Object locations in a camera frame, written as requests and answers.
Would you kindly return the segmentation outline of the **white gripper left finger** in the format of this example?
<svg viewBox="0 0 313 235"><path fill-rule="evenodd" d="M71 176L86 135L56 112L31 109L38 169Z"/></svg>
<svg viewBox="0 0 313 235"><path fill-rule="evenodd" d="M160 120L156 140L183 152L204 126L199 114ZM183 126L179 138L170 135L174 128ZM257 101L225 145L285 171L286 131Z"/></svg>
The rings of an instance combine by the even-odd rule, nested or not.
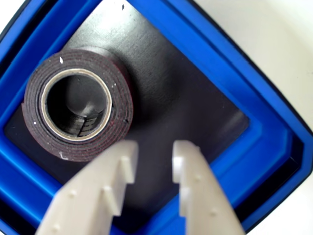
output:
<svg viewBox="0 0 313 235"><path fill-rule="evenodd" d="M135 182L138 143L119 141L89 162L54 195L36 234L108 235Z"/></svg>

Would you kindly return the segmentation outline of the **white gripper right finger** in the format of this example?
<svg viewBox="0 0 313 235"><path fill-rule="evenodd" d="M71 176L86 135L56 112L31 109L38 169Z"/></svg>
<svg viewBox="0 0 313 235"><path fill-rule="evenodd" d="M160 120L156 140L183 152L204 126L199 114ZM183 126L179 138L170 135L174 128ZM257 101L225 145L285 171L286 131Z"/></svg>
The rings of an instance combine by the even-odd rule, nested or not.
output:
<svg viewBox="0 0 313 235"><path fill-rule="evenodd" d="M237 215L198 146L177 140L173 182L179 185L179 214L187 235L243 235Z"/></svg>

